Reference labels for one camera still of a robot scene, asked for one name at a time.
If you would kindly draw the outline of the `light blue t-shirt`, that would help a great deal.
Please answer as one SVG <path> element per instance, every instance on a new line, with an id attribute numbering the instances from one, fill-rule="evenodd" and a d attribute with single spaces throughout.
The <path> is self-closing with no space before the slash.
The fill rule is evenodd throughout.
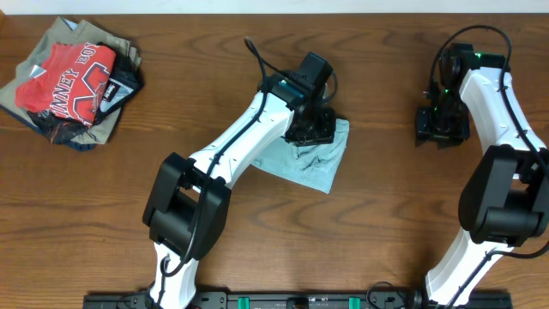
<path id="1" fill-rule="evenodd" d="M 329 194 L 347 147 L 350 123 L 338 118 L 332 143 L 295 146 L 277 138 L 251 163 L 276 177 Z"/>

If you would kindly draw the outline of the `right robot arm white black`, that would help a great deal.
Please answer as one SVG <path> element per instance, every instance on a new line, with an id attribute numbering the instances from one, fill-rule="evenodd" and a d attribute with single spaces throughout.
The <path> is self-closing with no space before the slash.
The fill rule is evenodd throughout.
<path id="1" fill-rule="evenodd" d="M 504 55 L 452 43 L 436 56 L 438 78 L 429 106 L 416 116 L 417 144 L 458 146 L 477 130 L 483 155 L 458 203 L 460 229 L 441 261 L 425 275 L 424 308 L 466 308 L 474 287 L 502 257 L 517 253 L 548 225 L 548 148 L 528 125 Z"/>

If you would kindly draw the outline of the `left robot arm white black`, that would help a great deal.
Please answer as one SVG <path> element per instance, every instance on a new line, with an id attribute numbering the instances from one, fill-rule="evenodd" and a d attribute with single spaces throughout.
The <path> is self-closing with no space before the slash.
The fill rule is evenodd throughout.
<path id="1" fill-rule="evenodd" d="M 142 216 L 157 254 L 150 308 L 185 308 L 196 294 L 196 271 L 226 224 L 232 188 L 272 142 L 330 144 L 335 112 L 326 104 L 335 73 L 310 52 L 296 70 L 263 76 L 247 110 L 217 139 L 188 158 L 161 163 Z"/>

